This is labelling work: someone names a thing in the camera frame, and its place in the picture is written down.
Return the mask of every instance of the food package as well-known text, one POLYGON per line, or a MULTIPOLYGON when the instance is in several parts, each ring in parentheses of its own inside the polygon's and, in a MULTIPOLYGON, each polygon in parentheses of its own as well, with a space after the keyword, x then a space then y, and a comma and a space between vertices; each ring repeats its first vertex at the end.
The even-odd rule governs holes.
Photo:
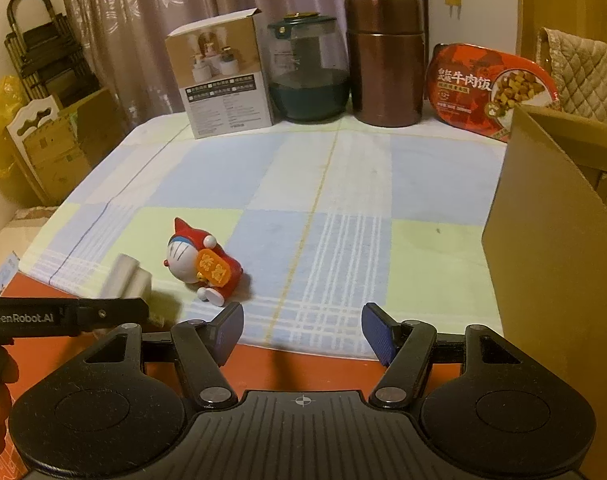
POLYGON ((518 104, 559 109, 557 87, 538 64, 462 43, 435 47, 427 95, 446 123, 504 142, 518 104))

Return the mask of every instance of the brown metal canister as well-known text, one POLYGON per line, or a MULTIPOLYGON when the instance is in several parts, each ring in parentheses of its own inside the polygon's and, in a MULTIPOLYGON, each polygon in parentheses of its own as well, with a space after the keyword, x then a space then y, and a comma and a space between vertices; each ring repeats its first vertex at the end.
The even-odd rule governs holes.
POLYGON ((375 126, 421 121, 424 38, 420 0, 345 0, 355 117, 375 126))

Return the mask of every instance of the red figurine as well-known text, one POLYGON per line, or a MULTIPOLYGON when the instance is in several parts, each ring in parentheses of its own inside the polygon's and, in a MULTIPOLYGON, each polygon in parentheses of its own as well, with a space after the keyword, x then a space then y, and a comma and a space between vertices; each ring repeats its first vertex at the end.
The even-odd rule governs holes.
POLYGON ((164 265, 184 283, 202 283, 197 298, 215 306, 224 306, 244 273, 212 234, 193 229, 181 218, 175 218, 175 234, 168 242, 164 265))

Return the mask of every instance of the quilted cushion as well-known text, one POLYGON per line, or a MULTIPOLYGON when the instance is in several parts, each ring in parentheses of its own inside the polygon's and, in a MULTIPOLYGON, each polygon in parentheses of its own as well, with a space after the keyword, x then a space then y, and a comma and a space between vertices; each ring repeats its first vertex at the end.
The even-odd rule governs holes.
POLYGON ((537 44, 539 64, 544 42, 563 110, 607 123, 607 44, 544 28, 537 44))

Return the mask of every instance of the teal liquid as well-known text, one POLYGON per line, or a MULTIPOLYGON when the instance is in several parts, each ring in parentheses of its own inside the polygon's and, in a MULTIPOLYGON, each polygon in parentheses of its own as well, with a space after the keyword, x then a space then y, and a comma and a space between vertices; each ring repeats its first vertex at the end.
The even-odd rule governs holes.
POLYGON ((323 121, 340 115, 346 109, 350 94, 348 73, 329 68, 322 69, 317 75, 321 76, 306 78, 308 84, 306 81, 293 84, 293 73, 284 74, 270 83, 270 95, 286 119, 295 122, 323 121), (326 84, 315 84, 315 80, 326 84))

